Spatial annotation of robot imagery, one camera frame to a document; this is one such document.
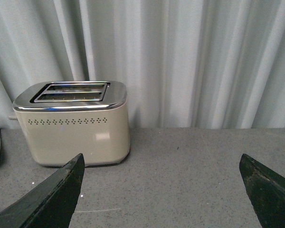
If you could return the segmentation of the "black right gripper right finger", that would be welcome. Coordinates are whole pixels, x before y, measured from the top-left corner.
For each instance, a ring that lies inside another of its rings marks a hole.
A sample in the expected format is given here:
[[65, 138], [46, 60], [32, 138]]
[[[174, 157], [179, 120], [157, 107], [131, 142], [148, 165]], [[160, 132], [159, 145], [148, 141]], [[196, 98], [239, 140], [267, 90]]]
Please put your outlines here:
[[285, 178], [247, 154], [239, 170], [261, 226], [285, 228]]

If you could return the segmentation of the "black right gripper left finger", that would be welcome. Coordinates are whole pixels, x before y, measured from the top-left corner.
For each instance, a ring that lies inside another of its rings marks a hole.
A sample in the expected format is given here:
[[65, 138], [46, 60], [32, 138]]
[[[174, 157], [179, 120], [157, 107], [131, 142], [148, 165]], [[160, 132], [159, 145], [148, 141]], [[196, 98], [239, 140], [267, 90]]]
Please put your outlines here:
[[78, 154], [21, 199], [0, 212], [0, 228], [67, 228], [85, 171]]

